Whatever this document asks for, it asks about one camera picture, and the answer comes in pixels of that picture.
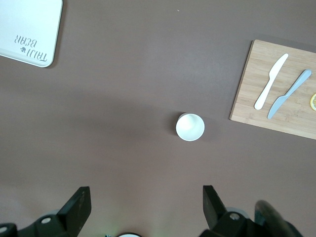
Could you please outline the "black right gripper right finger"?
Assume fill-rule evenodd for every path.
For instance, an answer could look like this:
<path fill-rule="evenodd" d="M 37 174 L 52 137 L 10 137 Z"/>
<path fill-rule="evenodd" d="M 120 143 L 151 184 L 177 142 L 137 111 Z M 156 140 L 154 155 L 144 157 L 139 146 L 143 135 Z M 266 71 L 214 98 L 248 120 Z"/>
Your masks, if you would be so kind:
<path fill-rule="evenodd" d="M 208 229 L 202 237 L 261 237 L 262 227 L 236 209 L 227 209 L 212 185 L 203 186 L 203 212 Z"/>

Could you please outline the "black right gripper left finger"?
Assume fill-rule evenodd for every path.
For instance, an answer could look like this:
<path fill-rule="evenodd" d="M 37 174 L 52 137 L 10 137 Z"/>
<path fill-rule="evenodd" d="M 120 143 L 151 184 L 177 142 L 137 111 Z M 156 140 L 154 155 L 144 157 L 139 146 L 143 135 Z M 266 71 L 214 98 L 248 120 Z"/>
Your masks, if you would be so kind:
<path fill-rule="evenodd" d="M 17 237 L 77 237 L 91 214 L 90 187 L 80 187 L 56 214 L 44 215 Z"/>

